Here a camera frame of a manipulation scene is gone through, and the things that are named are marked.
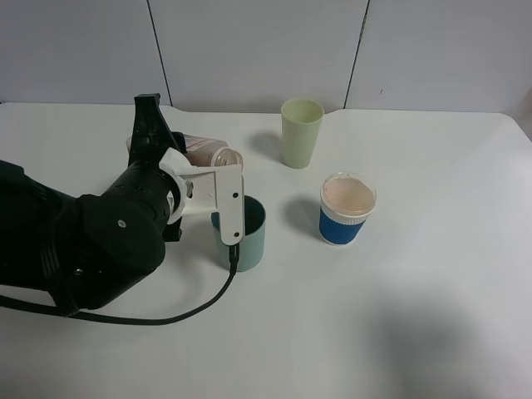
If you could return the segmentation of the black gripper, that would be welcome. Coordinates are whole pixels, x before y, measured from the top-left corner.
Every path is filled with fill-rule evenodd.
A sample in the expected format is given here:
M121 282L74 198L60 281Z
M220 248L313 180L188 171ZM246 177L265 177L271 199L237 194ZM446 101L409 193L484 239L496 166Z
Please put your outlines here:
M179 242L182 218L173 224L168 222L181 200L180 190L158 164L169 148L184 155L185 137L168 127L160 110L159 93L138 95L134 102L128 168L103 195L118 195L139 205L155 222L165 242Z

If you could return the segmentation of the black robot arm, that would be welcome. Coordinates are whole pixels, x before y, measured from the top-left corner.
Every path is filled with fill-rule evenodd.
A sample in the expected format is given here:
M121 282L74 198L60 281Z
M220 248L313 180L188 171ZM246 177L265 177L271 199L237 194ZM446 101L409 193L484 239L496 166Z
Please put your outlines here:
M183 150L156 94L135 98L126 170L101 195L72 197L1 164L1 282L45 291L43 307L2 298L1 304L72 317L106 306L153 273L165 244L180 237L168 225L180 191L159 167L168 149Z

